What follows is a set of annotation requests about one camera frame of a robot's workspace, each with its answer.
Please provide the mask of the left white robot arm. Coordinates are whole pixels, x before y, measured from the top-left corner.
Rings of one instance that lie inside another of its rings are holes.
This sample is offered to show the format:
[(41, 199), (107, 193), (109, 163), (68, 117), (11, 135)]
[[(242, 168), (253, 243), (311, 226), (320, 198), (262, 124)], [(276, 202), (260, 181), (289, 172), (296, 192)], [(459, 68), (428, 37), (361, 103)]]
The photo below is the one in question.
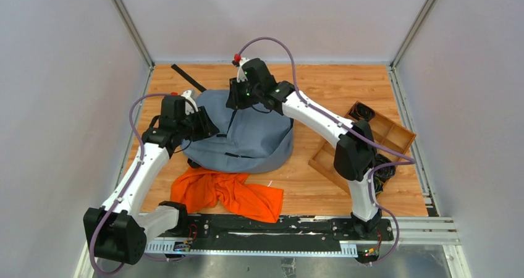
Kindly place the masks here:
[(170, 158), (193, 142), (211, 138), (219, 130), (206, 109), (197, 105), (193, 90), (160, 97), (161, 111), (143, 133), (130, 121), (139, 146), (128, 171), (99, 208), (89, 208), (84, 214), (88, 252), (94, 266), (96, 258), (121, 265), (136, 264), (156, 237), (166, 231), (175, 237), (188, 232), (189, 220), (183, 204), (163, 201), (144, 216), (140, 215), (140, 209)]

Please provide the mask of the blue grey backpack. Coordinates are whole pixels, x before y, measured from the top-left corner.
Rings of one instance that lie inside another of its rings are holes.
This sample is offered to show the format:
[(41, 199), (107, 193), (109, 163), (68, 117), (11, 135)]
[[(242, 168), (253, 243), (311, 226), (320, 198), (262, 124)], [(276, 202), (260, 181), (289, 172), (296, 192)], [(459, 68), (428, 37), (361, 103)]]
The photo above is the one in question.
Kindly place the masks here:
[(227, 173), (259, 174), (282, 167), (293, 150), (294, 120), (262, 105), (234, 111), (226, 107), (227, 90), (201, 90), (198, 106), (206, 109), (217, 135), (182, 142), (191, 166)]

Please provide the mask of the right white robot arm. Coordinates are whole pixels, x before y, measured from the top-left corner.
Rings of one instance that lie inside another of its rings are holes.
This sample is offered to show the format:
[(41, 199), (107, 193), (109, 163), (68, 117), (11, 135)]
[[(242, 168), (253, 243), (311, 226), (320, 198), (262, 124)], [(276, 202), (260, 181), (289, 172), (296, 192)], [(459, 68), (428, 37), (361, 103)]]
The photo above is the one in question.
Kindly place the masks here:
[(295, 85), (277, 82), (259, 58), (236, 54), (232, 63), (238, 71), (230, 80), (226, 106), (247, 109), (262, 104), (269, 111), (301, 122), (324, 138), (335, 150), (335, 171), (349, 187), (354, 234), (364, 240), (374, 235), (382, 211), (376, 204), (371, 173), (377, 149), (369, 123), (338, 116), (306, 97)]

